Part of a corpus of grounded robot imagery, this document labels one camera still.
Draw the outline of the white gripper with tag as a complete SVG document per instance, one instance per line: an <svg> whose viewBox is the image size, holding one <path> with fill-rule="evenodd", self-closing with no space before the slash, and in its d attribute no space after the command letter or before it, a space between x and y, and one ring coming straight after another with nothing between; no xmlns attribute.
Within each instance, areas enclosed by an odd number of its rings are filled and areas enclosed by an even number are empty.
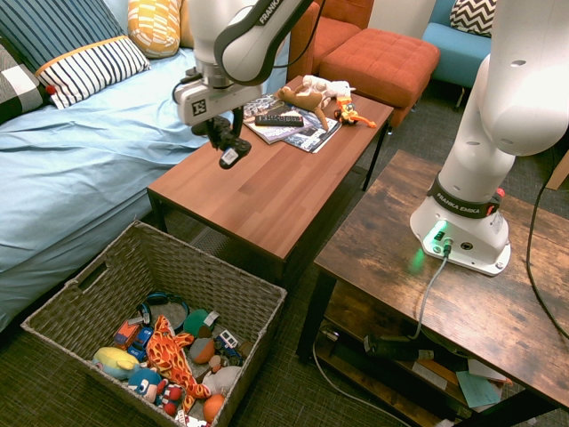
<svg viewBox="0 0 569 427"><path fill-rule="evenodd" d="M185 125L197 125L207 119L207 135L215 149L220 146L220 135L225 118L218 116L232 110L232 133L239 136L243 126L244 109L249 101L260 98L263 85L233 84L226 89L214 89L201 81L181 85L173 92L178 115Z"/></svg>

